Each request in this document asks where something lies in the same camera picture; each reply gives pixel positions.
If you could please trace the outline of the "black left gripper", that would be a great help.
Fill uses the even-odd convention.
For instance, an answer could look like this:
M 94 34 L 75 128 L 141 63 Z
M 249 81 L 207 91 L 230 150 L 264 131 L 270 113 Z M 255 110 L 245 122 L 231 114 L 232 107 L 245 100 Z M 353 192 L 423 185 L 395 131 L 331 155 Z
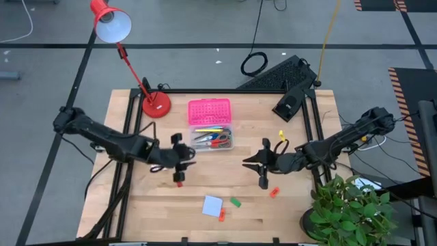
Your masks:
M 193 161 L 182 164 L 182 161 L 188 160 L 188 151 L 189 159 L 195 158 L 196 151 L 194 148 L 180 143 L 181 140 L 182 134 L 176 133 L 171 136 L 172 148 L 160 149 L 157 144 L 153 147 L 150 154 L 150 161 L 152 163 L 152 167 L 150 168 L 151 173 L 157 173 L 164 168 L 174 168 L 173 181 L 185 181 L 184 170 L 187 170 L 189 166 L 196 164 L 196 162 Z

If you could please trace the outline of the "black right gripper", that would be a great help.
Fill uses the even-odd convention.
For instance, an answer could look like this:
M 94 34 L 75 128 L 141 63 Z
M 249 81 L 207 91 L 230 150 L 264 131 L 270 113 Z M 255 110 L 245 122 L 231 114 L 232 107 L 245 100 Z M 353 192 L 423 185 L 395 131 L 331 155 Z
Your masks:
M 268 188 L 268 172 L 273 174 L 289 174 L 302 170 L 307 164 L 307 159 L 301 151 L 285 152 L 289 144 L 290 141 L 288 139 L 280 141 L 272 151 L 270 149 L 270 141 L 267 138 L 263 138 L 263 149 L 256 155 L 243 160 L 245 163 L 261 163 L 261 166 L 254 164 L 243 164 L 243 166 L 259 173 L 259 186 L 262 189 Z

